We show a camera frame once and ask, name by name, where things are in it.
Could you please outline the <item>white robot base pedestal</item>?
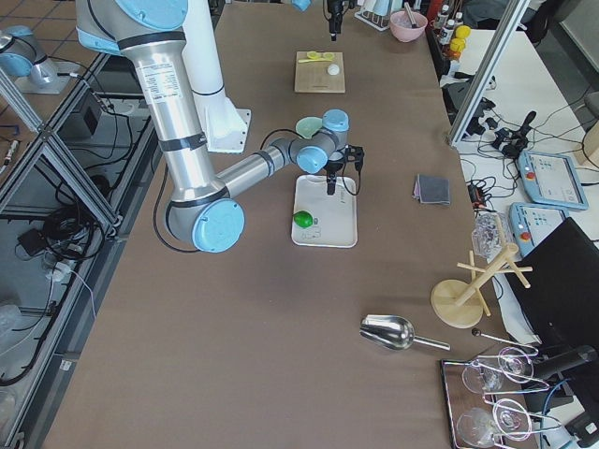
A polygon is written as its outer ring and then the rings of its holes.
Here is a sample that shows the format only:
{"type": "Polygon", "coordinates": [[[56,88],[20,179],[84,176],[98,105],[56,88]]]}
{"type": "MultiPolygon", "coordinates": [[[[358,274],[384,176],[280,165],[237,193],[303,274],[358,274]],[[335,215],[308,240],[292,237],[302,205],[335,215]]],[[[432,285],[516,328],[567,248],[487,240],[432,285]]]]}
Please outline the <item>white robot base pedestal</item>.
{"type": "Polygon", "coordinates": [[[249,109],[238,109],[226,95],[209,5],[188,3],[183,22],[183,60],[208,150],[241,153],[251,122],[249,109]]]}

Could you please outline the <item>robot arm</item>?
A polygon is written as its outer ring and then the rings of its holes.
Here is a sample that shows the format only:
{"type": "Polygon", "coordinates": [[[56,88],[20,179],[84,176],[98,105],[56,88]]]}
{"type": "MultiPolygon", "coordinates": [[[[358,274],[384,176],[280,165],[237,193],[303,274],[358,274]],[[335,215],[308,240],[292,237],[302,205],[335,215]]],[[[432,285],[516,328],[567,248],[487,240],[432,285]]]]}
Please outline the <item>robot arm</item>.
{"type": "Polygon", "coordinates": [[[238,194],[289,164],[314,174],[348,154],[349,118],[330,109],[312,137],[276,139],[215,173],[215,141],[247,127],[223,92],[207,2],[79,1],[76,12],[82,46],[135,67],[174,185],[166,227],[194,250],[220,253],[238,241],[245,222],[238,194]]]}
{"type": "MultiPolygon", "coordinates": [[[[311,0],[291,0],[290,4],[299,11],[305,11],[311,0]]],[[[330,39],[335,42],[342,33],[343,17],[345,13],[355,7],[354,1],[326,0],[322,2],[323,16],[328,23],[330,39]]]]}

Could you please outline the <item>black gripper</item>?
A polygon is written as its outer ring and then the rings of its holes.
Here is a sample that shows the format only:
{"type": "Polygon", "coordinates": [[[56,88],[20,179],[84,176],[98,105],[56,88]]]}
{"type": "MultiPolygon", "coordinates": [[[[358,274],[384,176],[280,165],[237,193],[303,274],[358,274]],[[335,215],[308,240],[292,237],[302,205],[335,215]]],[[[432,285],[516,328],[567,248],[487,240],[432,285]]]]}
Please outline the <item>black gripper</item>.
{"type": "Polygon", "coordinates": [[[327,163],[325,170],[327,172],[327,195],[333,196],[336,191],[338,171],[344,171],[350,163],[354,164],[355,171],[361,175],[364,162],[364,150],[362,147],[354,145],[345,145],[342,149],[335,151],[327,163]]]}
{"type": "Polygon", "coordinates": [[[343,0],[326,0],[326,17],[329,23],[330,39],[335,42],[337,40],[338,30],[337,22],[343,18],[344,5],[343,0]]]}

